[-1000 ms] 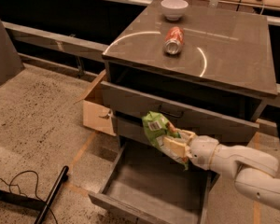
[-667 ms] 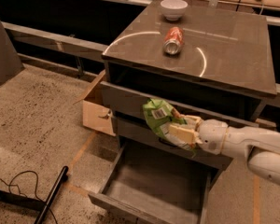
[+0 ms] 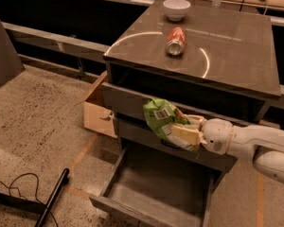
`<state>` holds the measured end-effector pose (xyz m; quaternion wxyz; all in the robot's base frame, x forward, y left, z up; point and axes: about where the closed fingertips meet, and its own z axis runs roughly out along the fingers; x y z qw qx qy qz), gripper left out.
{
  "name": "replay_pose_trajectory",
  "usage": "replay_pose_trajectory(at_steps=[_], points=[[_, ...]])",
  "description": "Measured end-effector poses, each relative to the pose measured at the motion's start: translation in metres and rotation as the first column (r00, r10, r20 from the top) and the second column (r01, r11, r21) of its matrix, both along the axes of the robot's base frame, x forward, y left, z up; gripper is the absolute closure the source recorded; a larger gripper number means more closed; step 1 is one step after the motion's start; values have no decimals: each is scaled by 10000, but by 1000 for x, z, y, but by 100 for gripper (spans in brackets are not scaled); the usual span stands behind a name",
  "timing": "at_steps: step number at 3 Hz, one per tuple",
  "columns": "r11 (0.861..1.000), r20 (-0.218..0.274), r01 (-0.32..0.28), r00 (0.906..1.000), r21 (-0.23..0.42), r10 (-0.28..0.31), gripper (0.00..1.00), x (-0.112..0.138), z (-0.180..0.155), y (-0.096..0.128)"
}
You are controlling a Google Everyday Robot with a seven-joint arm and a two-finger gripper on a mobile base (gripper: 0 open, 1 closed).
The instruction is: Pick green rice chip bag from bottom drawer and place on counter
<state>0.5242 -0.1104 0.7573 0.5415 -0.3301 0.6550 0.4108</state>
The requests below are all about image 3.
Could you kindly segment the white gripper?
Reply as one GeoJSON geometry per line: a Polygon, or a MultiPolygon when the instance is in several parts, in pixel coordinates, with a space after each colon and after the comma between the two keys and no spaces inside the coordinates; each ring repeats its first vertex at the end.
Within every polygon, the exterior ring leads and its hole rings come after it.
{"type": "Polygon", "coordinates": [[[227,152],[233,124],[219,118],[206,119],[196,114],[188,114],[188,121],[184,126],[173,125],[171,134],[188,142],[190,145],[197,146],[202,143],[203,137],[199,132],[202,130],[204,135],[204,148],[208,151],[224,155],[227,152]]]}

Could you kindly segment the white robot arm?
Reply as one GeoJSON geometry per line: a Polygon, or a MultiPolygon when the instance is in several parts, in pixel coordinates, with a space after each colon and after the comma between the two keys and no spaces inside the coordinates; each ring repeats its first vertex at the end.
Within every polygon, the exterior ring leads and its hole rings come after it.
{"type": "Polygon", "coordinates": [[[262,175],[284,184],[284,130],[260,125],[235,126],[219,118],[188,115],[188,124],[173,123],[171,135],[193,147],[244,159],[262,175]]]}

